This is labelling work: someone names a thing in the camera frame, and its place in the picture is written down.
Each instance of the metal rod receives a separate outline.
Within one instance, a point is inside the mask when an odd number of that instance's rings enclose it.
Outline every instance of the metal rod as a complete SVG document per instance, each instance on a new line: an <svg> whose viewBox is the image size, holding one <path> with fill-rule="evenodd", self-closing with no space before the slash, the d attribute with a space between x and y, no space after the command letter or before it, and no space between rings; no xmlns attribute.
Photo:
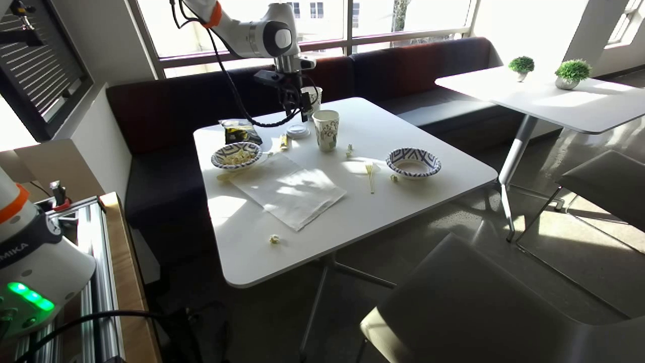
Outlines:
<svg viewBox="0 0 645 363"><path fill-rule="evenodd" d="M325 50L325 48L347 48L359 44L374 44L374 42L392 42L392 41L411 41L411 38L425 38L425 37L448 37L448 35L464 35L468 29L446 29L446 30L429 30L429 32L385 32L385 35L369 35L369 37L353 37L350 41L313 41L300 44L302 53L309 50ZM213 53L194 53L194 55L173 55L173 57L160 57L162 69L173 69L173 66L189 66L189 64L203 64L203 62L216 62L221 61L234 61L238 57L221 50L220 57Z"/></svg>
<svg viewBox="0 0 645 363"><path fill-rule="evenodd" d="M106 222L99 207L99 203L90 203L90 236L93 238L93 251L96 260L96 289L99 289L99 311L116 311L116 297L114 297L114 280L112 280L112 263L109 256L109 236L106 236ZM123 343L121 343L121 325L119 318L104 318L96 322L101 330L101 351L102 361L119 361L125 356Z"/></svg>
<svg viewBox="0 0 645 363"><path fill-rule="evenodd" d="M307 361L307 343L309 343L311 329L313 329L313 325L317 320L317 313L319 313L319 304L321 304L321 298L322 298L322 293L325 293L329 271L331 271L331 263L325 263L321 280L319 280L317 298L314 298L314 304L311 309L311 315L309 315L309 320L307 320L307 326L304 326L304 335L302 335L302 343L300 343L300 363Z"/></svg>
<svg viewBox="0 0 645 363"><path fill-rule="evenodd" d="M510 187L510 180L515 174L520 160L528 148L530 132L536 127L536 120L537 120L536 116L523 114L523 120L515 132L515 138L510 144L510 151L508 151L503 165L502 165L502 172L499 172L502 207L503 207L503 216L508 219L510 236L514 234L514 216L512 216L512 207L510 207L508 187Z"/></svg>
<svg viewBox="0 0 645 363"><path fill-rule="evenodd" d="M44 329L39 330L39 335L36 335L39 340L41 340L44 335L53 333L53 330L55 330L55 325L48 322ZM47 343L43 348L36 351L36 363L57 363L57 361L58 361L57 348L58 348L58 340L57 340L57 339L50 340L50 343Z"/></svg>
<svg viewBox="0 0 645 363"><path fill-rule="evenodd" d="M369 274L369 272L364 272L364 271L347 266L347 263L343 263L343 261L338 261L338 260L335 260L333 263L335 263L335 269L338 269L338 271L343 271L343 272L347 272L347 274L350 274L350 276L369 280L369 283L372 283L372 284L381 284L381 287L385 287L385 289L395 289L395 287L397 287L397 284L390 283L390 280L385 280L385 279L374 276L374 274Z"/></svg>

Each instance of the white chair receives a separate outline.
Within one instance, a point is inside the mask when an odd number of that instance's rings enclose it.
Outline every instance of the white chair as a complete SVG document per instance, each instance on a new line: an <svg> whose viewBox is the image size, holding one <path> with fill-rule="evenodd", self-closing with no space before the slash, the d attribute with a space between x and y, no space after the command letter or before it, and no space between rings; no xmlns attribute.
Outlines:
<svg viewBox="0 0 645 363"><path fill-rule="evenodd" d="M645 317L605 326L575 320L453 236L360 329L395 363L645 361Z"/></svg>

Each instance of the chair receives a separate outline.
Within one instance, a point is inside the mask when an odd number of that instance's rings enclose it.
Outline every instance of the chair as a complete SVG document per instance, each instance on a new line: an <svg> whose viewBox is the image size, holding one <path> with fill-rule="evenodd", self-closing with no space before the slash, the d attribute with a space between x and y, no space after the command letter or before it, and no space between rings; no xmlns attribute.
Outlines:
<svg viewBox="0 0 645 363"><path fill-rule="evenodd" d="M562 174L559 186L645 230L645 164L606 151Z"/></svg>
<svg viewBox="0 0 645 363"><path fill-rule="evenodd" d="M360 329L395 363L645 361L645 317L575 320L453 236Z"/></svg>

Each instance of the blue patterned bowl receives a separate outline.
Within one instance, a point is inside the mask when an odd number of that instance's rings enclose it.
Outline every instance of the blue patterned bowl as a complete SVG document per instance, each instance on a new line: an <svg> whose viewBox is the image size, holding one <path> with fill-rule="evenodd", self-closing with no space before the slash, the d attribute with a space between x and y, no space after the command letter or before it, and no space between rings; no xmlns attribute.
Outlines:
<svg viewBox="0 0 645 363"><path fill-rule="evenodd" d="M395 150L386 158L386 165L398 175L424 180L436 175L441 170L441 164L436 156L425 150L403 148Z"/></svg>
<svg viewBox="0 0 645 363"><path fill-rule="evenodd" d="M258 143L238 140L217 150L209 161L220 170L244 170L255 164L260 156Z"/></svg>

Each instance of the potted plant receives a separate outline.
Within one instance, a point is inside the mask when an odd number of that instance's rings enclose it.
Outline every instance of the potted plant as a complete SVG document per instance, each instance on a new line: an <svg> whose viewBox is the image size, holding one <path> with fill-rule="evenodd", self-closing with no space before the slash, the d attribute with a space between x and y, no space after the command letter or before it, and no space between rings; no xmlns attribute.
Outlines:
<svg viewBox="0 0 645 363"><path fill-rule="evenodd" d="M582 59L569 59L557 71L557 86L572 90L582 78L590 75L590 66Z"/></svg>
<svg viewBox="0 0 645 363"><path fill-rule="evenodd" d="M515 57L514 61L510 61L508 69L517 73L517 80L521 83L526 75L534 71L534 62L530 57Z"/></svg>

